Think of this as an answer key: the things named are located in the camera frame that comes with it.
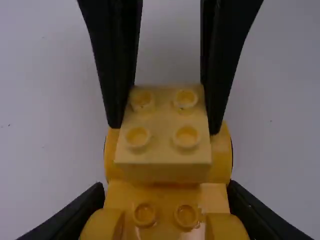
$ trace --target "lego toy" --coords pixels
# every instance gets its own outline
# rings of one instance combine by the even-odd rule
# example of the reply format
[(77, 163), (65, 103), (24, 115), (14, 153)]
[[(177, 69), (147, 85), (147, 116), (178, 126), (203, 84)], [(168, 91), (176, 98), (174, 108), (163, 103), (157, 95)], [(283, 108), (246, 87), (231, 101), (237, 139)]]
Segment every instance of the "lego toy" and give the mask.
[(95, 184), (20, 239), (310, 239), (231, 181), (223, 116), (262, 2), (201, 0), (200, 83), (135, 86), (142, 0), (78, 0), (110, 126), (108, 190)]

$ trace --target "yellow plastic toy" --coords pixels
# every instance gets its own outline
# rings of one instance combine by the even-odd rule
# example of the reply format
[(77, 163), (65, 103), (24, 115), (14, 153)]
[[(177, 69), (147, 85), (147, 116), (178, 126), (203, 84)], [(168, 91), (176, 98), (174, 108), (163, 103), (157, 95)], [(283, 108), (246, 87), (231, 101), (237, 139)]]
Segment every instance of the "yellow plastic toy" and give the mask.
[(202, 85), (134, 87), (129, 96), (105, 142), (104, 208), (80, 239), (248, 240), (228, 203), (230, 135), (223, 123), (210, 137)]
[(142, 0), (77, 1), (110, 126), (108, 189), (96, 183), (19, 240), (311, 240), (231, 180), (223, 117), (263, 0), (201, 0), (201, 84), (170, 86), (134, 85)]

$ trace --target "lego stud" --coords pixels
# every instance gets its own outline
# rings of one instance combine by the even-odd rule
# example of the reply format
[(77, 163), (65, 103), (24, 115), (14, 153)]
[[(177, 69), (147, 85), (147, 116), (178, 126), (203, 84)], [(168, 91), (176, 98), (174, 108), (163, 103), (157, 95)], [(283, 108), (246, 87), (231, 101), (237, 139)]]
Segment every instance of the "lego stud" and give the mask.
[(198, 95), (191, 89), (179, 90), (173, 100), (174, 107), (180, 112), (189, 112), (198, 103)]
[(140, 228), (149, 228), (156, 223), (156, 208), (148, 202), (139, 204), (133, 212), (133, 221)]
[(191, 125), (180, 127), (172, 137), (173, 143), (182, 149), (193, 149), (200, 141), (199, 132)]
[(143, 126), (133, 127), (125, 135), (128, 147), (133, 150), (138, 150), (148, 145), (150, 138), (149, 130)]
[(199, 223), (197, 209), (188, 204), (179, 205), (175, 209), (173, 217), (178, 226), (185, 230), (193, 229)]
[(134, 112), (149, 112), (155, 108), (155, 98), (150, 91), (133, 90), (130, 94), (130, 104)]

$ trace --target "white surface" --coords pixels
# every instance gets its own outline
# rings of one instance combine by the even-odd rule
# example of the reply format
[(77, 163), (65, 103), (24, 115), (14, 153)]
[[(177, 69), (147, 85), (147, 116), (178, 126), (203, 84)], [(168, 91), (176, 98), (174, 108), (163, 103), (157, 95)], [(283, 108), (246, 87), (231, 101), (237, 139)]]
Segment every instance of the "white surface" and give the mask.
[[(194, 2), (145, 0), (138, 83), (199, 81)], [(319, 7), (315, 0), (265, 1), (225, 115), (233, 178), (315, 239)], [(75, 0), (2, 0), (0, 32), (0, 239), (10, 240), (104, 181), (107, 121)]]

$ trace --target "yellow lego brick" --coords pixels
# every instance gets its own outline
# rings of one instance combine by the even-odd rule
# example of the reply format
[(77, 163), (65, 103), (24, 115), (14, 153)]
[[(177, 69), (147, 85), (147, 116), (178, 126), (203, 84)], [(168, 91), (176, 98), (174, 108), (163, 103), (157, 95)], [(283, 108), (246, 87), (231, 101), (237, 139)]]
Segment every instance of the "yellow lego brick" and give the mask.
[(204, 182), (211, 152), (201, 85), (131, 91), (114, 158), (127, 180)]
[(214, 213), (206, 216), (205, 240), (250, 240), (242, 222), (232, 214)]
[[(126, 179), (124, 171), (114, 163), (119, 133), (119, 129), (109, 128), (108, 136), (106, 137), (104, 146), (104, 167), (107, 181)], [(199, 183), (228, 184), (232, 172), (232, 146), (225, 121), (222, 123), (220, 132), (215, 136), (211, 136), (210, 144), (212, 164), (206, 175), (206, 179), (199, 181)]]
[(142, 186), (112, 180), (104, 209), (124, 212), (119, 240), (205, 240), (206, 215), (230, 214), (222, 183)]
[(84, 225), (80, 240), (121, 240), (124, 213), (117, 209), (99, 209)]

